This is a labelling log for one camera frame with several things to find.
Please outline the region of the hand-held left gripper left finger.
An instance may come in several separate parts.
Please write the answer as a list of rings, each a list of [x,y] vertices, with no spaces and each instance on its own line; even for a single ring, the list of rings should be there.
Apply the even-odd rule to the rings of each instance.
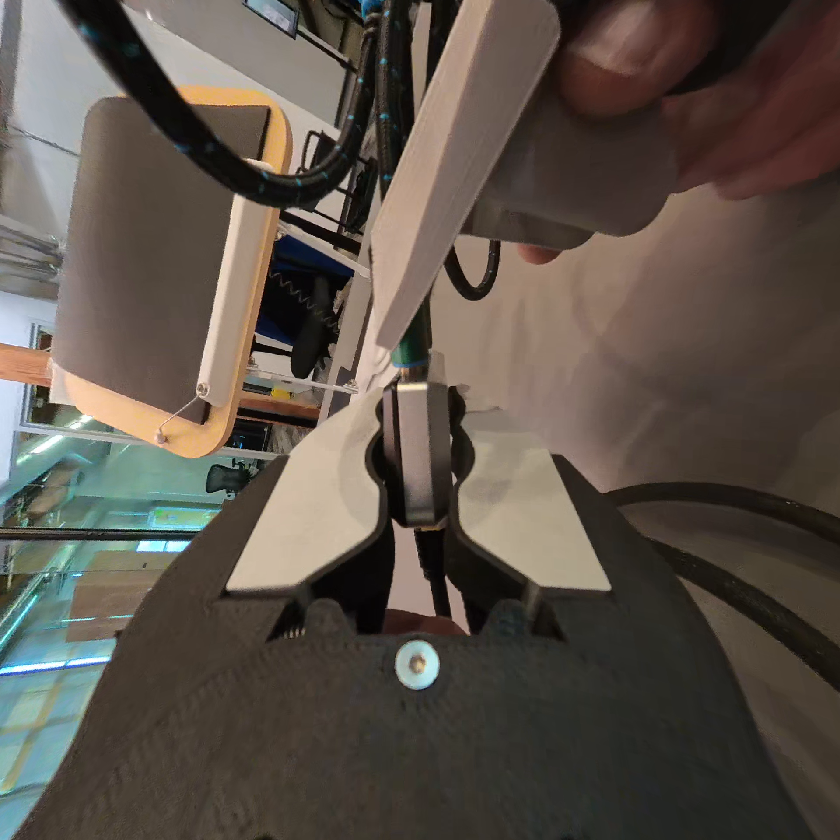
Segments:
[[[289,632],[320,601],[356,632],[383,629],[395,539],[381,400],[364,395],[288,457],[225,584],[225,620],[239,632]]]

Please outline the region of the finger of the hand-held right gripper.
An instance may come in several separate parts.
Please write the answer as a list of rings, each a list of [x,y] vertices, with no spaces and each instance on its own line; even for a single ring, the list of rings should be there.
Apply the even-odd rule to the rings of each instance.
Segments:
[[[394,351],[558,48],[546,1],[467,1],[371,235],[375,344]]]

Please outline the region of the dark grey hdmi switch box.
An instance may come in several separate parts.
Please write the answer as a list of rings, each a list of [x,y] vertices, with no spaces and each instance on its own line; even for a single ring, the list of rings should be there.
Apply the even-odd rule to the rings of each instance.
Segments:
[[[392,515],[409,529],[436,529],[453,487],[448,388],[398,379],[383,391],[381,408]]]

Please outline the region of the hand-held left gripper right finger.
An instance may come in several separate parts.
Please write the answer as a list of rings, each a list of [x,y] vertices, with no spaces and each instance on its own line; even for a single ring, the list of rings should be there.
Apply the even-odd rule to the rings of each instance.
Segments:
[[[448,391],[454,486],[446,575],[481,632],[503,602],[547,632],[551,602],[602,599],[613,587],[559,467],[543,441],[506,411],[470,409]]]

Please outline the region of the person's right hand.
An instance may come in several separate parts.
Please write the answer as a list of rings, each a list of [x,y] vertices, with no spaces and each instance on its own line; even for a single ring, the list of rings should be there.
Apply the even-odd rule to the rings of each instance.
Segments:
[[[657,106],[675,153],[675,196],[740,203],[838,193],[839,3],[793,2],[738,69],[669,96],[711,56],[721,7],[604,3],[555,60],[560,97],[596,119]]]

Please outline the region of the wooden board with dark panel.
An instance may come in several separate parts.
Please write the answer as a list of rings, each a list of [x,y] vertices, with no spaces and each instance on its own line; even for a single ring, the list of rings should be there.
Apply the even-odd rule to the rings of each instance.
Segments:
[[[225,445],[259,306],[233,401],[212,408],[195,389],[234,196],[133,100],[91,106],[49,352],[54,402],[181,457]],[[259,304],[265,284],[257,286]]]

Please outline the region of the braided hdmi cable teal plugs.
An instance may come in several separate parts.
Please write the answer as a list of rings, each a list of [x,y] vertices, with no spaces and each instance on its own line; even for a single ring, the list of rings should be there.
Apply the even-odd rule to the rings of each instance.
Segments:
[[[211,131],[172,85],[119,2],[59,6],[88,47],[174,147],[217,183],[257,204],[286,210],[334,192],[359,157],[374,115],[377,171],[387,191],[414,125],[412,2],[365,2],[363,37],[349,109],[326,156],[297,175],[274,175],[245,162]]]

